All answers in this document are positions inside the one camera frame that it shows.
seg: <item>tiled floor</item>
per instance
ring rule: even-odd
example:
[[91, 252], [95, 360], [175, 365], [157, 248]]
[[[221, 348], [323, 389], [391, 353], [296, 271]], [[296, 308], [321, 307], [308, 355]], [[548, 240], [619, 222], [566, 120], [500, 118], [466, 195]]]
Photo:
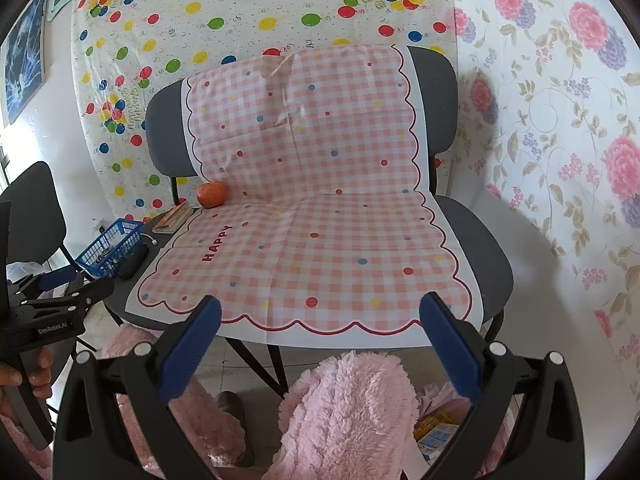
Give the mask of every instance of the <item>tiled floor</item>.
[[[117, 329], [116, 324], [101, 303], [92, 308], [85, 321], [85, 327], [86, 332], [81, 336], [82, 339], [98, 349], [107, 343]], [[267, 347], [253, 343], [247, 343], [246, 346], [274, 375]], [[343, 352], [344, 350], [281, 348], [289, 384], [300, 377], [304, 370], [314, 368], [321, 360], [331, 355], [340, 355]], [[447, 379], [446, 373], [431, 348], [399, 349], [390, 353], [402, 359], [402, 365], [414, 386], [442, 382]], [[70, 362], [54, 385], [54, 397], [50, 400], [54, 407], [60, 404], [64, 381], [69, 369]], [[196, 375], [213, 396], [220, 391], [229, 390], [241, 397], [246, 412], [249, 438], [256, 454], [256, 465], [268, 466], [273, 454], [280, 447], [281, 435], [278, 430], [280, 398], [246, 366], [226, 340], [221, 337], [214, 339], [204, 355]]]

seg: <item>white wall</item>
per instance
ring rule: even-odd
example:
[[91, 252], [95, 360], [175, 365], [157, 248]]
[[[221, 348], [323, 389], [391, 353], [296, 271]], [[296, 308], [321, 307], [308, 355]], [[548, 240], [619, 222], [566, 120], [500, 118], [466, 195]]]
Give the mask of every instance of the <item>white wall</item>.
[[[92, 219], [110, 222], [113, 213], [89, 157], [78, 117], [71, 72], [72, 5], [45, 22], [44, 85], [17, 121], [5, 127], [0, 141], [11, 161], [7, 167], [10, 181], [37, 160], [49, 164], [66, 221], [65, 245], [75, 257], [94, 239]], [[4, 67], [4, 53], [0, 59]], [[4, 88], [4, 69], [1, 84]]]

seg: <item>yellow balloon print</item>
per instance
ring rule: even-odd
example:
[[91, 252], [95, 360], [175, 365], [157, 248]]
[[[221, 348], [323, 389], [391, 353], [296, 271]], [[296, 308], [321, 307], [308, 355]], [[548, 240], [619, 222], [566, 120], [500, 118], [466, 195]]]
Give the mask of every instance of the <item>yellow balloon print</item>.
[[207, 53], [204, 50], [197, 52], [193, 56], [193, 62], [196, 64], [204, 63], [207, 60]]
[[275, 26], [275, 18], [263, 18], [262, 20], [260, 20], [260, 23], [258, 23], [258, 28], [260, 28], [260, 30], [271, 30]]
[[184, 8], [184, 10], [187, 11], [187, 14], [195, 14], [196, 12], [199, 12], [201, 8], [202, 4], [200, 2], [191, 2]]

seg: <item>red polka dot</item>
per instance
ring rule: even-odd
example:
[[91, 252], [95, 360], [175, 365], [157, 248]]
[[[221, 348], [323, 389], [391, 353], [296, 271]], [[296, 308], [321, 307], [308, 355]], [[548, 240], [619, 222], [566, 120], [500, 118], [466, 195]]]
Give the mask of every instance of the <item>red polka dot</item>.
[[380, 25], [380, 27], [378, 27], [378, 32], [380, 34], [380, 36], [392, 36], [394, 34], [394, 28], [393, 27], [389, 27], [388, 25]]
[[356, 10], [353, 7], [343, 6], [338, 9], [338, 16], [342, 18], [353, 18], [356, 15]]

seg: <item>blue basket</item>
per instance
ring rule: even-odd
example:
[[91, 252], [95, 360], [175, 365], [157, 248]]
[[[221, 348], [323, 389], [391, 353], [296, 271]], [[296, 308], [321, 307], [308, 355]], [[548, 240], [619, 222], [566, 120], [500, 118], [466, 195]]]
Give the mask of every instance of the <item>blue basket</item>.
[[[112, 278], [120, 262], [136, 245], [142, 243], [141, 227], [142, 222], [118, 218], [76, 258], [76, 262], [95, 278], [103, 276]], [[114, 245], [114, 238], [117, 235], [125, 235], [125, 237]]]

